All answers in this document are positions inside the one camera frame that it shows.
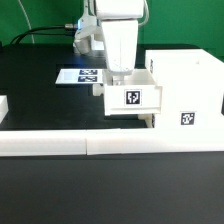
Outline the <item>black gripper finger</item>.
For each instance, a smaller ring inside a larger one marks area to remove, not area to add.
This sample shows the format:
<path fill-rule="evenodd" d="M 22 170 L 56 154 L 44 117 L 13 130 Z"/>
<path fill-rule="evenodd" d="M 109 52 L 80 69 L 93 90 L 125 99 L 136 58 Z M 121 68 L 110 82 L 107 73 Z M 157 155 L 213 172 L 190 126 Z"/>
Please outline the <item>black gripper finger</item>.
<path fill-rule="evenodd" d="M 124 77 L 123 76 L 113 76 L 112 82 L 114 85 L 122 85 L 124 83 Z"/>

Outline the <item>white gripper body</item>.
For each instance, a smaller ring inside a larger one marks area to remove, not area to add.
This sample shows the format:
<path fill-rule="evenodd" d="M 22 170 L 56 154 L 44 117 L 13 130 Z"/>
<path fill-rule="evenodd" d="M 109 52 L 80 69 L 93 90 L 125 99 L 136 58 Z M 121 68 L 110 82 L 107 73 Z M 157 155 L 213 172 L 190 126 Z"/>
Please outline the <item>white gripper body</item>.
<path fill-rule="evenodd" d="M 113 75 L 130 75 L 135 67 L 138 21 L 101 22 L 107 69 Z"/>

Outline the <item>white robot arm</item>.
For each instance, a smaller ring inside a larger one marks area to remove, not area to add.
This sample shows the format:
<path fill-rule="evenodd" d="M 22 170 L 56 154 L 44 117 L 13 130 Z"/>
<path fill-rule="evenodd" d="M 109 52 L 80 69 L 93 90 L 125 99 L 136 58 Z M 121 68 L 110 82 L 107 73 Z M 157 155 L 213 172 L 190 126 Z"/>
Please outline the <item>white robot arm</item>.
<path fill-rule="evenodd" d="M 134 71 L 138 30 L 148 19 L 147 0 L 84 0 L 73 46 L 84 55 L 103 51 L 105 73 L 119 85 Z"/>

